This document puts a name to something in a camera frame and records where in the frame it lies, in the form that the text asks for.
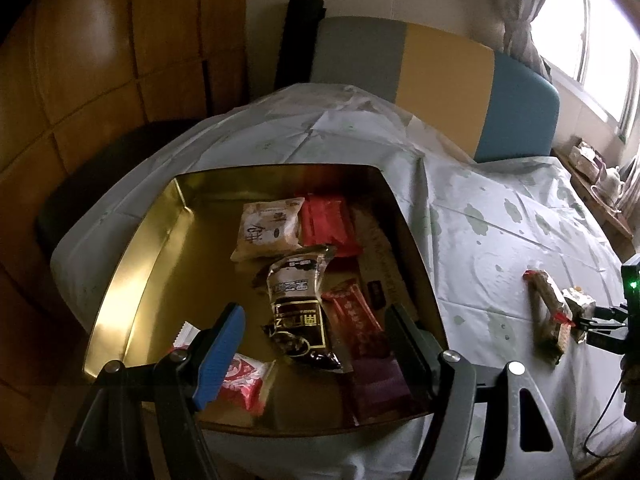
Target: window frame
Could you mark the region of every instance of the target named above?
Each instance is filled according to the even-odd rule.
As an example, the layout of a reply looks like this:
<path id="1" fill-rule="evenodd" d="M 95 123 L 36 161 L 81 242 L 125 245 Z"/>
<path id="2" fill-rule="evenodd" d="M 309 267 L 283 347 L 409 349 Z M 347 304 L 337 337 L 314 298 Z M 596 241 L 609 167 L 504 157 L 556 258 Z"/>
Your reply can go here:
<path id="1" fill-rule="evenodd" d="M 607 123 L 607 125 L 614 130 L 622 142 L 626 143 L 636 118 L 636 112 L 638 111 L 640 97 L 640 54 L 630 48 L 629 81 L 626 86 L 625 104 L 620 121 L 617 121 L 613 115 L 607 112 L 607 110 L 584 89 L 584 80 L 589 65 L 591 1 L 582 0 L 582 4 L 584 6 L 584 28 L 582 30 L 582 52 L 580 53 L 577 78 L 565 73 L 548 59 L 543 59 L 545 59 L 545 62 L 552 69 L 552 78 L 560 82 L 562 86 L 586 104 L 603 122 Z"/>

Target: silver bolt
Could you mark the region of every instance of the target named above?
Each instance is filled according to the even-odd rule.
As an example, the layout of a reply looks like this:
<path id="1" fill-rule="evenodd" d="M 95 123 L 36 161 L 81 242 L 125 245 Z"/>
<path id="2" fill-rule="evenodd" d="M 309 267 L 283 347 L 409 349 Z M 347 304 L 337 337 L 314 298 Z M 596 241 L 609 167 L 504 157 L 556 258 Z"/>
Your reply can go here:
<path id="1" fill-rule="evenodd" d="M 524 364 L 519 361 L 511 361 L 507 368 L 513 375 L 522 375 L 524 373 Z"/>
<path id="2" fill-rule="evenodd" d="M 460 354 L 455 350 L 445 350 L 442 353 L 442 357 L 445 361 L 448 361 L 449 363 L 457 363 L 458 361 L 460 361 Z"/>
<path id="3" fill-rule="evenodd" d="M 104 365 L 104 371 L 107 372 L 108 374 L 114 374 L 118 370 L 120 370 L 121 366 L 122 366 L 122 363 L 114 359 L 113 361 L 109 361 L 107 364 Z"/>
<path id="4" fill-rule="evenodd" d="M 187 358 L 187 355 L 188 353 L 186 350 L 184 350 L 183 348 L 178 348 L 177 350 L 174 350 L 169 354 L 169 359 L 171 359 L 171 361 L 173 361 L 174 363 L 181 363 Z"/>

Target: tied curtain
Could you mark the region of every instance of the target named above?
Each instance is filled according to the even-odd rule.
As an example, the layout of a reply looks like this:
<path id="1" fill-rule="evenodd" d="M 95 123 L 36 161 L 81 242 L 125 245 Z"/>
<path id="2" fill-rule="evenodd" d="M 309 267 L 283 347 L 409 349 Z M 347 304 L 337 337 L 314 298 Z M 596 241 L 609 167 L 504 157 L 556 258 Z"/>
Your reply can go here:
<path id="1" fill-rule="evenodd" d="M 504 53 L 551 80 L 531 37 L 531 22 L 545 0 L 497 0 L 504 20 Z"/>

